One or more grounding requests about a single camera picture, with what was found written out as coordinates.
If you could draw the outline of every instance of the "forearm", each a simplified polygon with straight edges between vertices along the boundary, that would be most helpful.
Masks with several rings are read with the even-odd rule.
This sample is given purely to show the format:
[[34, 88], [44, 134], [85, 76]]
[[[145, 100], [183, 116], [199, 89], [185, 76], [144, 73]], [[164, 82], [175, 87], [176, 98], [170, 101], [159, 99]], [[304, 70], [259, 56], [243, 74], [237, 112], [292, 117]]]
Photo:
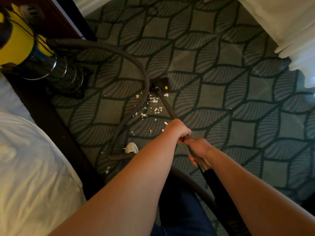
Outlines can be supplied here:
[[217, 149], [211, 164], [252, 235], [313, 235], [315, 218]]
[[51, 235], [150, 235], [176, 136], [164, 132]]

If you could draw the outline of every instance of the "patterned carpet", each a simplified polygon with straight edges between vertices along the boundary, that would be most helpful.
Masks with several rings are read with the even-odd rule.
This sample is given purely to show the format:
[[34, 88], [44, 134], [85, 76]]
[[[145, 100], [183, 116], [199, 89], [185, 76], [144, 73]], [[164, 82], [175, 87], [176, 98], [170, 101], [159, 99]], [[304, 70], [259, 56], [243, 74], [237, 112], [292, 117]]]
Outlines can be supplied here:
[[[150, 78], [167, 75], [167, 99], [193, 137], [206, 138], [298, 203], [315, 191], [315, 90], [303, 87], [299, 71], [288, 71], [290, 60], [274, 54], [277, 45], [237, 0], [112, 0], [87, 21], [99, 42], [134, 55]], [[83, 51], [77, 62], [95, 71], [85, 99], [52, 96], [52, 103], [105, 177], [106, 149], [144, 94], [142, 76], [105, 51]], [[143, 147], [170, 122], [164, 109], [154, 111], [161, 101], [145, 107], [121, 132], [115, 152], [128, 142]], [[207, 187], [185, 146], [177, 146], [174, 164]]]

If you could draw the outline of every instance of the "hand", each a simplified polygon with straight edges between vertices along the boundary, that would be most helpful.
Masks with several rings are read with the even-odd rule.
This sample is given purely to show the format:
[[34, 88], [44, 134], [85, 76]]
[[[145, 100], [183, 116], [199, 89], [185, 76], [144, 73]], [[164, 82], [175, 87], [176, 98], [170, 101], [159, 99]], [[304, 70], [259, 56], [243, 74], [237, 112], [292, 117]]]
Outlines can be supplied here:
[[191, 134], [191, 130], [185, 126], [185, 124], [179, 120], [174, 119], [168, 125], [166, 125], [164, 129], [164, 133], [175, 134], [176, 138], [178, 138], [178, 142], [181, 141], [181, 137]]
[[[210, 156], [213, 154], [213, 150], [217, 150], [215, 147], [211, 146], [210, 143], [207, 142], [204, 138], [196, 138], [196, 139], [186, 139], [184, 141], [187, 145], [191, 147], [191, 149], [194, 151], [194, 153], [202, 158], [211, 168], [211, 158]], [[198, 166], [197, 162], [194, 159], [194, 156], [192, 154], [188, 155], [192, 164], [194, 166]]]

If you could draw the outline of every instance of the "blue jeans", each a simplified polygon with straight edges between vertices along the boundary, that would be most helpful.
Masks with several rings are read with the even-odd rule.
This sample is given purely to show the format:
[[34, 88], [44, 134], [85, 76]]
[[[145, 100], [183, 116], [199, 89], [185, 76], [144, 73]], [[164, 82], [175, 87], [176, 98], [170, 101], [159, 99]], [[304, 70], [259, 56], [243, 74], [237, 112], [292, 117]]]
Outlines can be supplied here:
[[150, 236], [216, 236], [205, 211], [190, 186], [169, 174], [160, 200], [161, 226], [154, 224]]

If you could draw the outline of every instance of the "vacuum hose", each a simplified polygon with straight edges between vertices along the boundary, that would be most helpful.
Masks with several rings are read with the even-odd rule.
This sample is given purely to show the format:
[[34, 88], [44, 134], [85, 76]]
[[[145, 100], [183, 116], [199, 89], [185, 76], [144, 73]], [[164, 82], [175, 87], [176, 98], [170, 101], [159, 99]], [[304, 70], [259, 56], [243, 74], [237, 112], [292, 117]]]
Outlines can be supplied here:
[[[80, 49], [88, 49], [88, 48], [96, 48], [96, 49], [102, 49], [117, 55], [120, 55], [126, 59], [128, 59], [130, 62], [132, 62], [135, 66], [138, 67], [138, 69], [141, 71], [141, 73], [144, 76], [144, 94], [141, 98], [141, 101], [138, 105], [136, 105], [131, 112], [129, 112], [123, 120], [119, 123], [117, 126], [114, 135], [112, 137], [112, 140], [109, 144], [108, 147], [108, 155], [110, 155], [114, 149], [114, 145], [116, 142], [116, 139], [124, 127], [125, 123], [134, 115], [137, 111], [139, 111], [144, 103], [147, 100], [147, 95], [146, 93], [149, 93], [149, 87], [150, 87], [150, 81], [149, 81], [149, 76], [143, 65], [137, 60], [135, 57], [132, 55], [126, 53], [125, 51], [114, 47], [112, 45], [108, 45], [105, 43], [97, 43], [94, 41], [89, 41], [89, 40], [82, 40], [82, 39], [48, 39], [46, 41], [47, 45], [51, 49], [56, 49], [57, 47], [72, 47], [72, 48], [80, 48]], [[226, 220], [224, 217], [222, 217], [221, 213], [218, 210], [218, 207], [215, 203], [215, 200], [213, 197], [209, 194], [209, 192], [201, 186], [197, 181], [195, 181], [189, 174], [185, 173], [181, 169], [179, 169], [176, 166], [171, 166], [170, 173], [173, 175], [177, 176], [184, 182], [186, 182], [188, 185], [190, 185], [195, 193], [206, 203], [206, 205], [210, 208], [210, 210], [213, 212], [213, 214], [218, 218], [219, 222], [222, 224], [222, 226], [226, 229], [227, 233], [229, 235], [248, 235], [248, 231], [245, 230], [245, 232], [237, 232], [231, 227], [229, 224], [226, 223]]]

